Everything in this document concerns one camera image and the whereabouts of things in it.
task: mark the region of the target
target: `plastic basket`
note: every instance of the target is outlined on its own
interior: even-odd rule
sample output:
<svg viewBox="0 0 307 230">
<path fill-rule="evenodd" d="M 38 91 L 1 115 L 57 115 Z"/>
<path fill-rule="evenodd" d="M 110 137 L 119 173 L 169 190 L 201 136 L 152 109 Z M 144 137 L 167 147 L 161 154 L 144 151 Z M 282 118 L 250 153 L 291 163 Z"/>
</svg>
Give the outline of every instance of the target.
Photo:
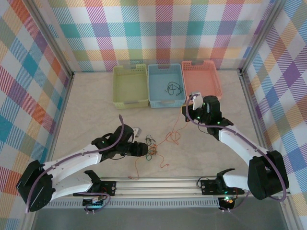
<svg viewBox="0 0 307 230">
<path fill-rule="evenodd" d="M 117 109 L 148 106 L 148 80 L 145 64 L 113 68 L 113 103 Z"/>
<path fill-rule="evenodd" d="M 187 97 L 199 91 L 203 97 L 213 95 L 221 99 L 221 83 L 213 61 L 183 61 L 182 72 Z"/>
<path fill-rule="evenodd" d="M 148 65 L 149 102 L 151 108 L 181 107 L 186 100 L 180 64 Z M 166 90 L 170 82 L 182 87 L 170 95 Z"/>
</svg>

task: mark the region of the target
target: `plaid wallpaper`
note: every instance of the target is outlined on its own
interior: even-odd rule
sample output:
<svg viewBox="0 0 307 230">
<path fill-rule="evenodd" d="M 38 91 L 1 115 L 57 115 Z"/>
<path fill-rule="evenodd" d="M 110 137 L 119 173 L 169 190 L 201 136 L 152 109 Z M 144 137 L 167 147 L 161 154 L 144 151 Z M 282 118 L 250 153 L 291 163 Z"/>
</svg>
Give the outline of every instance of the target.
<svg viewBox="0 0 307 230">
<path fill-rule="evenodd" d="M 307 1 L 288 0 L 252 66 L 249 89 L 270 149 L 283 154 L 307 229 Z"/>
<path fill-rule="evenodd" d="M 35 0 L 76 71 L 211 59 L 240 67 L 274 0 Z"/>
<path fill-rule="evenodd" d="M 19 224 L 15 185 L 45 160 L 68 82 L 22 0 L 0 0 L 0 230 Z"/>
</svg>

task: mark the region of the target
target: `orange wire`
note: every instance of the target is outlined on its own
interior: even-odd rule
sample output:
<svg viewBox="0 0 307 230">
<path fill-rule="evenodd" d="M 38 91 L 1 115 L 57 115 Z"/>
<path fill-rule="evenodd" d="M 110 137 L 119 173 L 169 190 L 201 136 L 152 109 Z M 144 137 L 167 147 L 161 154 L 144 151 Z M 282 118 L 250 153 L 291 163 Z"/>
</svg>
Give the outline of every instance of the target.
<svg viewBox="0 0 307 230">
<path fill-rule="evenodd" d="M 185 125 L 184 127 L 182 127 L 182 128 L 180 128 L 180 129 L 174 131 L 174 129 L 175 129 L 175 127 L 176 127 L 176 124 L 177 124 L 178 121 L 179 121 L 180 114 L 181 114 L 181 109 L 180 109 L 180 111 L 179 111 L 177 121 L 175 122 L 172 131 L 169 132 L 169 133 L 166 135 L 165 139 L 164 139 L 163 141 L 161 141 L 161 142 L 160 142 L 159 144 L 157 144 L 157 145 L 153 143 L 153 144 L 150 145 L 149 148 L 148 148 L 148 152 L 149 152 L 150 155 L 152 155 L 152 156 L 153 156 L 153 155 L 158 155 L 158 156 L 162 157 L 162 162 L 160 163 L 160 168 L 161 168 L 161 169 L 164 168 L 164 167 L 166 167 L 166 166 L 169 166 L 169 164 L 165 164 L 165 165 L 161 166 L 161 164 L 164 162 L 165 159 L 164 159 L 164 157 L 163 157 L 162 155 L 158 154 L 158 152 L 157 152 L 157 147 L 158 147 L 159 145 L 161 145 L 161 144 L 162 144 L 163 142 L 165 142 L 165 141 L 174 142 L 176 145 L 179 145 L 178 141 L 179 141 L 179 139 L 181 138 L 181 135 L 180 135 L 180 133 L 178 133 L 178 131 L 184 129 L 184 128 L 187 127 L 187 125 L 188 125 L 188 122 L 187 122 L 186 125 Z M 140 157 L 137 158 L 137 159 L 135 160 L 135 163 L 134 163 L 134 166 L 135 166 L 135 169 L 136 169 L 136 173 L 137 173 L 137 177 L 128 176 L 129 179 L 132 179 L 132 180 L 139 180 L 139 178 L 140 178 L 140 176 L 139 176 L 139 170 L 138 170 L 138 167 L 137 167 L 137 165 L 136 165 L 138 159 L 140 159 Z"/>
</svg>

